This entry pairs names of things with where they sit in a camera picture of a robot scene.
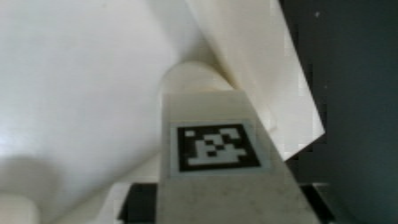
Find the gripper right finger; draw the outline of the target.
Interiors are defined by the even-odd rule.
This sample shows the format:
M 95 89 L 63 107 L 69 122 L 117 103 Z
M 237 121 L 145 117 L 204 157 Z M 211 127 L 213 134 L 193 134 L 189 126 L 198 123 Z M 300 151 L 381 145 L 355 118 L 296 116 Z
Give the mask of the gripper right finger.
M 310 184 L 301 184 L 300 190 L 301 190 L 312 211 L 316 213 L 319 223 L 321 224 L 335 224 L 335 216 L 332 214 L 330 208 L 321 199 L 321 196 L 319 196 L 314 186 Z

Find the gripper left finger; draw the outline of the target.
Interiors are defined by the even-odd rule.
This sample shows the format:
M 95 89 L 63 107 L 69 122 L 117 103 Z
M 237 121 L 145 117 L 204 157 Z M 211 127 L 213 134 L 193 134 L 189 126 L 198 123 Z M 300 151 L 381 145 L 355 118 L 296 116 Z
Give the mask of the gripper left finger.
M 156 191 L 157 185 L 154 183 L 131 185 L 117 216 L 120 224 L 154 224 Z

